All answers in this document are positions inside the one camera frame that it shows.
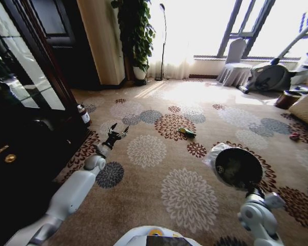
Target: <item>white flower pot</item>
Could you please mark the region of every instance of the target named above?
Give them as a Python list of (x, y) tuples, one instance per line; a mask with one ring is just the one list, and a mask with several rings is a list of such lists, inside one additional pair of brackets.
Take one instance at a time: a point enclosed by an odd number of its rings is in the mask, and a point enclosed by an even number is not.
[(146, 77), (146, 73), (143, 70), (141, 70), (139, 67), (133, 67), (133, 72), (134, 72), (134, 75), (136, 76), (136, 79), (144, 80)]

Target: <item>green leaves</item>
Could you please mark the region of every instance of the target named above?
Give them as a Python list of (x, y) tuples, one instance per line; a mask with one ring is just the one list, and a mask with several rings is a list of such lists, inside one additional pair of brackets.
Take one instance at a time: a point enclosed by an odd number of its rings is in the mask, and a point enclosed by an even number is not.
[(148, 57), (152, 56), (152, 40), (155, 30), (149, 24), (149, 0), (113, 0), (113, 8), (119, 8), (118, 23), (120, 25), (120, 40), (122, 51), (132, 58), (135, 67), (146, 72)]

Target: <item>floral carpet pattern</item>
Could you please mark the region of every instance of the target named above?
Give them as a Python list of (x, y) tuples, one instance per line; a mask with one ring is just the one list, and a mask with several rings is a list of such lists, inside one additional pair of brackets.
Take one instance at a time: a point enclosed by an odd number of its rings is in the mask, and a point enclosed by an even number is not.
[(181, 127), (186, 127), (196, 132), (194, 123), (181, 115), (165, 114), (155, 121), (155, 129), (157, 132), (165, 138), (174, 139), (175, 141), (187, 140), (184, 134), (178, 132), (178, 129)]
[(197, 172), (174, 169), (163, 180), (161, 193), (178, 226), (195, 233), (214, 225), (219, 204), (212, 187)]
[[(223, 184), (204, 164), (211, 148), (224, 142), (252, 153), (263, 169), (261, 189), (285, 200), (285, 207), (272, 210), (283, 243), (308, 246), (308, 125), (274, 107), (267, 93), (245, 95), (216, 80), (192, 78), (73, 93), (90, 113), (91, 134), (55, 181), (81, 169), (113, 124), (117, 132), (129, 126), (129, 132), (114, 144), (86, 199), (49, 245), (114, 245), (144, 225), (172, 229), (205, 246), (253, 245), (237, 217), (245, 192)], [(180, 127), (196, 137), (186, 137)], [(293, 132), (298, 141), (289, 139)]]

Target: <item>black bowl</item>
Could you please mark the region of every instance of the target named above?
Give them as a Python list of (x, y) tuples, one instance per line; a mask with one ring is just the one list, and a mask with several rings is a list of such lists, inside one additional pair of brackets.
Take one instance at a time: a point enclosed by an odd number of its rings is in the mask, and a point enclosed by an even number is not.
[(249, 151), (230, 148), (218, 154), (215, 174), (226, 184), (246, 190), (259, 184), (263, 172), (259, 160)]

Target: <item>floor lamp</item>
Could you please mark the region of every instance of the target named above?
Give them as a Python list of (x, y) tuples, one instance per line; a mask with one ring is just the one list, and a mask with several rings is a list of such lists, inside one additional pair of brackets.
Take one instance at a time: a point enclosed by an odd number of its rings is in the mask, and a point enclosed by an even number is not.
[(156, 77), (156, 81), (162, 81), (163, 80), (163, 58), (164, 58), (164, 47), (165, 47), (165, 42), (166, 42), (166, 19), (165, 19), (165, 7), (163, 4), (160, 4), (161, 9), (163, 10), (163, 15), (164, 15), (164, 26), (165, 26), (165, 36), (164, 36), (164, 43), (163, 43), (163, 51), (162, 51), (162, 63), (161, 63), (161, 74), (160, 77)]

